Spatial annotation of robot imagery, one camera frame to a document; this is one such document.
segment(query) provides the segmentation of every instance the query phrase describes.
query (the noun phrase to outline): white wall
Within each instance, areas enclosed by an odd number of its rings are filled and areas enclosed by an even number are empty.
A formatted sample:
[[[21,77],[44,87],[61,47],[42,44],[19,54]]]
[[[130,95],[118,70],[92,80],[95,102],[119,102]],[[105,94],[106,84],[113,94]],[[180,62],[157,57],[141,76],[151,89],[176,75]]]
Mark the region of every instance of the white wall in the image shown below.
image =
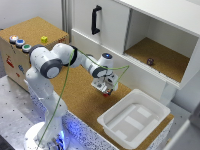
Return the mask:
[[[177,91],[173,102],[192,112],[200,102],[200,71],[180,91]]]
[[[62,29],[61,0],[0,0],[0,28],[39,16]]]

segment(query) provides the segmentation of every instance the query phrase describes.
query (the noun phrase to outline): cardboard box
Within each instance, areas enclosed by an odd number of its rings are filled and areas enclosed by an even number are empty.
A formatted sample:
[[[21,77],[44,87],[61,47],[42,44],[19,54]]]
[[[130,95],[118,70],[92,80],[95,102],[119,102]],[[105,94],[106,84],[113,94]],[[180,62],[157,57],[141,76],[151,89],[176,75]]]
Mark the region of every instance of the cardboard box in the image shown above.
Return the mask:
[[[41,44],[51,50],[57,43],[69,44],[69,35],[53,26],[40,17],[36,17],[0,31],[0,50],[6,74],[28,91],[24,82],[26,71],[30,68],[29,54],[23,53],[22,49],[10,44],[9,38],[17,35],[31,46]],[[41,42],[41,37],[48,38],[47,43]]]

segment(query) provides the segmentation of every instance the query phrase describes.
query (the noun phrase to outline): black handle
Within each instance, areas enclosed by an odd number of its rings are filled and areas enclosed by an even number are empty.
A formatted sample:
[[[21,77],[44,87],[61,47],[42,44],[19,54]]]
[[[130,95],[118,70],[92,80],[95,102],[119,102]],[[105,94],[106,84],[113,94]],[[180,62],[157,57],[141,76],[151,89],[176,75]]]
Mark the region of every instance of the black handle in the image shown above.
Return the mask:
[[[97,29],[96,27],[96,22],[97,22],[97,11],[102,10],[102,8],[100,6],[96,6],[95,9],[93,9],[92,11],[92,34],[97,34],[100,32],[99,29]]]

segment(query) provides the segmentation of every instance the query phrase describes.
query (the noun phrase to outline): green cable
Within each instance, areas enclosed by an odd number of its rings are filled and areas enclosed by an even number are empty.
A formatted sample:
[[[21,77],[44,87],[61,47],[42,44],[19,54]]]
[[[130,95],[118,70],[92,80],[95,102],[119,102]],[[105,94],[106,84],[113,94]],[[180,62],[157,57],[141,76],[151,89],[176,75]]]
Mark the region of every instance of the green cable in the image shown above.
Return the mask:
[[[61,92],[61,94],[60,94],[60,97],[59,97],[59,99],[58,99],[58,103],[57,103],[56,108],[55,108],[55,110],[54,110],[54,112],[53,112],[53,115],[52,115],[52,117],[51,117],[51,120],[49,121],[49,123],[48,123],[48,125],[47,125],[47,127],[46,127],[46,129],[45,129],[45,131],[44,131],[44,133],[43,133],[43,135],[42,135],[42,138],[40,139],[40,142],[39,142],[39,144],[38,144],[38,147],[40,146],[40,144],[41,144],[41,142],[42,142],[42,139],[43,139],[43,137],[44,137],[44,135],[45,135],[45,133],[46,133],[46,131],[47,131],[47,129],[48,129],[48,127],[49,127],[51,121],[53,120],[53,118],[54,118],[54,116],[55,116],[55,114],[56,114],[57,109],[58,109],[58,105],[59,105],[59,103],[60,103],[60,99],[61,99],[61,97],[62,97],[62,95],[63,95],[64,89],[65,89],[65,86],[66,86],[66,83],[67,83],[67,78],[68,78],[68,74],[69,74],[70,63],[71,63],[73,54],[74,54],[74,50],[72,51],[72,53],[71,53],[71,55],[70,55],[69,66],[68,66],[68,68],[67,68],[67,74],[66,74],[66,77],[65,77],[65,82],[64,82],[63,89],[62,89],[62,92]]]
[[[83,53],[82,51],[80,51],[80,50],[78,50],[78,51],[81,52],[81,53],[82,53],[83,55],[85,55],[90,61],[92,61],[94,64],[96,64],[97,66],[99,66],[99,67],[101,67],[101,68],[104,68],[104,69],[107,69],[107,70],[119,70],[119,69],[126,68],[126,69],[123,71],[123,73],[120,75],[120,77],[118,78],[117,82],[114,84],[113,89],[115,88],[115,86],[117,85],[117,83],[119,82],[119,80],[121,79],[121,77],[124,75],[124,73],[125,73],[125,72],[128,70],[128,68],[129,68],[129,66],[124,66],[124,67],[119,67],[119,68],[106,68],[106,67],[103,67],[103,66],[97,64],[96,62],[94,62],[92,59],[90,59],[90,58],[89,58],[85,53]],[[47,125],[47,127],[46,127],[46,129],[45,129],[45,131],[44,131],[44,133],[43,133],[43,135],[42,135],[42,138],[41,138],[40,141],[39,141],[39,144],[38,144],[38,147],[37,147],[36,150],[38,150],[38,148],[39,148],[39,146],[40,146],[40,144],[41,144],[41,142],[42,142],[42,139],[43,139],[43,137],[44,137],[44,135],[45,135],[45,133],[46,133],[46,131],[47,131],[47,129],[48,129],[48,127],[49,127],[51,121],[53,120],[57,109],[58,109],[58,105],[59,105],[60,99],[61,99],[61,97],[62,97],[62,95],[63,95],[64,89],[65,89],[65,86],[66,86],[66,83],[67,83],[67,78],[68,78],[68,74],[69,74],[69,68],[70,68],[70,64],[71,64],[71,60],[72,60],[73,54],[74,54],[74,50],[72,51],[72,53],[71,53],[71,55],[70,55],[69,65],[68,65],[68,68],[67,68],[67,74],[66,74],[66,77],[65,77],[65,82],[64,82],[63,89],[62,89],[62,92],[61,92],[61,94],[60,94],[60,97],[59,97],[59,99],[58,99],[56,108],[55,108],[54,113],[53,113],[53,115],[52,115],[52,117],[51,117],[51,119],[50,119],[50,121],[49,121],[49,123],[48,123],[48,125]]]

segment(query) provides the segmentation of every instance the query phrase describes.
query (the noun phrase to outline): green button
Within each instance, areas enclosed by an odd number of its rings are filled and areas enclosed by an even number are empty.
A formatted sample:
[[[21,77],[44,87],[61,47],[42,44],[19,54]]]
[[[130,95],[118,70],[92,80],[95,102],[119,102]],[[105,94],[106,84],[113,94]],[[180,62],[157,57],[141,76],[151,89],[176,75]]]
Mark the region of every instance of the green button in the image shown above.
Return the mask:
[[[24,48],[29,48],[30,47],[30,45],[24,45]]]

